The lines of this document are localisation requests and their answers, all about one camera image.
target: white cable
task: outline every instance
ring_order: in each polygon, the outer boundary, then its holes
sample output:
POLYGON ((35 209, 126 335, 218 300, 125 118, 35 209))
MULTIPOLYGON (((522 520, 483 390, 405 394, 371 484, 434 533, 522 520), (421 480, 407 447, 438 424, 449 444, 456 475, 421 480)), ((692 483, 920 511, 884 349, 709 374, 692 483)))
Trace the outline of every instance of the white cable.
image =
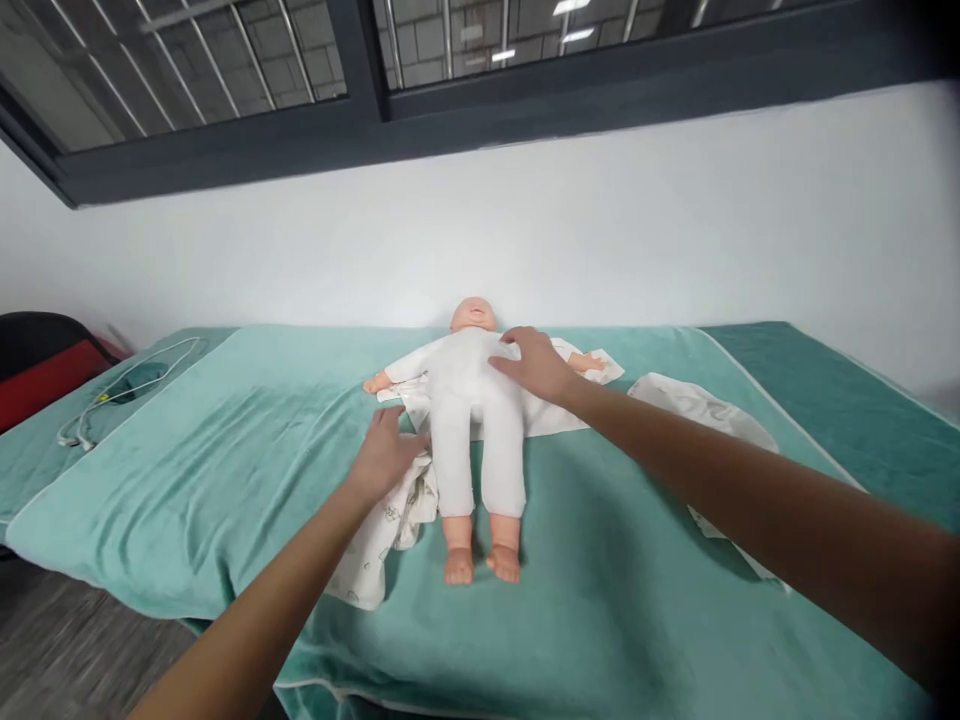
POLYGON ((137 390, 142 390, 142 389, 145 388, 145 387, 150 387, 151 385, 155 385, 155 384, 157 384, 157 383, 163 382, 164 380, 166 380, 167 376, 169 376, 170 373, 172 373, 172 372, 176 369, 177 365, 179 365, 181 362, 183 362, 183 361, 187 358, 187 356, 190 355, 190 353, 193 352, 194 348, 196 348, 197 345, 198 345, 202 340, 203 340, 203 338, 201 338, 201 337, 189 337, 189 338, 186 338, 186 339, 184 339, 184 340, 181 340, 181 341, 178 342, 178 343, 174 343, 173 345, 170 345, 169 347, 163 348, 163 350, 157 350, 157 351, 156 351, 155 353, 153 353, 152 355, 148 355, 147 357, 145 357, 145 358, 143 358, 142 360, 138 361, 135 365, 132 365, 131 367, 129 367, 129 368, 127 368, 126 370, 124 370, 124 371, 123 371, 123 374, 121 374, 121 375, 120 375, 116 380, 114 380, 112 383, 110 383, 109 385, 107 385, 106 389, 104 389, 102 392, 97 393, 96 399, 94 399, 94 401, 93 401, 92 403, 90 403, 90 404, 86 407, 86 409, 84 409, 84 411, 83 411, 82 413, 80 413, 77 417, 73 418, 73 419, 70 420, 69 422, 65 423, 65 424, 63 425, 63 427, 61 427, 60 430, 57 431, 57 442, 58 442, 60 445, 62 445, 63 447, 75 447, 75 446, 77 446, 77 445, 83 445, 83 449, 84 449, 85 452, 90 452, 91 450, 93 450, 93 449, 97 446, 97 444, 96 444, 95 442, 93 442, 92 440, 90 440, 89 438, 87 438, 86 434, 84 433, 84 429, 83 429, 84 423, 87 421, 87 416, 90 415, 90 413, 92 413, 94 410, 96 410, 96 409, 97 409, 98 407, 100 407, 101 405, 105 405, 106 403, 111 402, 112 400, 116 400, 116 399, 119 398, 119 397, 123 397, 124 395, 129 395, 130 393, 134 393, 134 392, 136 392, 137 390), (167 371, 166 371, 163 375, 161 375, 160 377, 154 378, 153 380, 148 380, 148 381, 145 382, 145 383, 142 383, 142 384, 140 384, 140 385, 137 385, 137 387, 135 387, 135 388, 130 388, 129 390, 124 390, 122 393, 117 393, 116 395, 111 395, 111 394, 110 394, 110 391, 113 389, 113 387, 114 387, 117 383, 119 383, 119 382, 120 382, 121 380, 123 380, 127 375, 129 375, 131 372, 133 372, 134 370, 136 370, 138 367, 140 367, 141 365, 143 365, 143 364, 144 364, 145 362, 147 362, 148 360, 152 360, 152 359, 155 358, 157 355, 162 355, 162 354, 165 353, 165 352, 168 352, 168 351, 170 351, 170 350, 173 350, 173 349, 175 349, 175 348, 178 348, 178 347, 180 347, 181 345, 186 345, 187 343, 192 343, 192 344, 191 344, 190 347, 187 349, 187 351, 186 351, 185 353, 183 353, 179 358, 177 358, 176 362, 174 362, 173 365, 171 365, 170 367, 168 367, 168 368, 167 368, 167 371), (69 437, 69 436, 67 436, 66 433, 67 433, 67 431, 73 426, 74 423, 77 424, 77 434, 76 434, 75 436, 73 436, 73 437, 69 437))

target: wooden floor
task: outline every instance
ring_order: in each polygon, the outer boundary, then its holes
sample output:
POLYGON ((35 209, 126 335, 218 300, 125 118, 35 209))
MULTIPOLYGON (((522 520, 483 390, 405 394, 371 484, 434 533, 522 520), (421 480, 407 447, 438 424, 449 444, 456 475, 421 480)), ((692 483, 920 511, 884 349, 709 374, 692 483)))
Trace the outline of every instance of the wooden floor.
MULTIPOLYGON (((192 642, 101 590, 0 562, 0 720, 125 718, 192 642)), ((286 715, 271 696, 260 718, 286 715)))

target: person's right hand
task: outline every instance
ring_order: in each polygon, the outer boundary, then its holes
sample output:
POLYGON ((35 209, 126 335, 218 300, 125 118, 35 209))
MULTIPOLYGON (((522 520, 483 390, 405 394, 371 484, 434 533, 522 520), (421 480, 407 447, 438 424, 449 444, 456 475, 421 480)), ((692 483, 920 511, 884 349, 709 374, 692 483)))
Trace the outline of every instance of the person's right hand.
POLYGON ((488 362, 525 390, 547 402, 559 404, 563 394, 582 380, 563 361, 546 333, 531 327, 516 327, 507 330, 500 340, 516 343, 520 347, 520 359, 508 360, 494 356, 488 362))

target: mattress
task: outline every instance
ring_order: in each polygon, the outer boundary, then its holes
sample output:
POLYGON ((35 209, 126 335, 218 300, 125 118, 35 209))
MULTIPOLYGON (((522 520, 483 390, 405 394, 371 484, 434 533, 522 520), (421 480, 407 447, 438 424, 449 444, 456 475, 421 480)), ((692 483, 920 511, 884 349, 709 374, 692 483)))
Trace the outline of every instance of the mattress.
MULTIPOLYGON (((114 366, 97 378, 48 405, 33 417, 0 435, 0 544, 4 543, 10 520, 43 488, 72 467, 84 452, 81 447, 63 448, 57 444, 57 432, 64 423, 77 417, 103 390, 127 368, 143 358, 180 340, 200 337, 203 342, 171 373, 175 380, 188 367, 204 357, 232 335, 234 328, 188 328, 163 338, 152 347, 114 366)), ((172 363, 182 349, 173 351, 173 358, 159 357, 172 363)), ((127 418, 152 400, 147 393, 122 405, 108 404, 97 410, 89 421, 90 437, 102 439, 127 418)))
MULTIPOLYGON (((375 407, 359 383, 437 332, 232 334, 57 482, 31 475, 46 489, 21 501, 8 539, 145 614, 212 620, 345 476, 375 407)), ((606 349, 626 370, 616 389, 651 371, 701 384, 785 455, 954 528, 957 429, 789 325, 550 333, 606 349)), ((277 681, 291 717, 363 698, 524 717, 883 717, 922 697, 846 628, 702 538, 593 431, 528 440, 526 462, 523 583, 481 566, 472 588, 446 588, 442 534, 427 527, 390 556, 376 612, 321 599, 277 681)), ((482 511, 477 525, 488 547, 482 511)))

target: infant manikin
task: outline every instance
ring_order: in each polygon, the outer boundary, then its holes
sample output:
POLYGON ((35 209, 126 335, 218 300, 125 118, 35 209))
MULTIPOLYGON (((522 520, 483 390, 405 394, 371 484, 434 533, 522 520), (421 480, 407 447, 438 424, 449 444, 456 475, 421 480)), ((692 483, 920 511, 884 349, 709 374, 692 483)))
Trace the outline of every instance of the infant manikin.
MULTIPOLYGON (((512 356, 500 342, 496 317, 483 298, 467 298, 453 314, 450 335, 424 345, 363 384, 368 393, 427 373, 430 433, 440 515, 447 540, 444 579, 473 582, 474 510, 470 475, 470 423, 483 423, 483 504, 490 513, 493 548, 487 565, 507 582, 520 581, 520 517, 523 486, 523 412, 520 386, 487 362, 512 356)), ((602 361, 574 353, 570 365, 583 372, 602 361)))

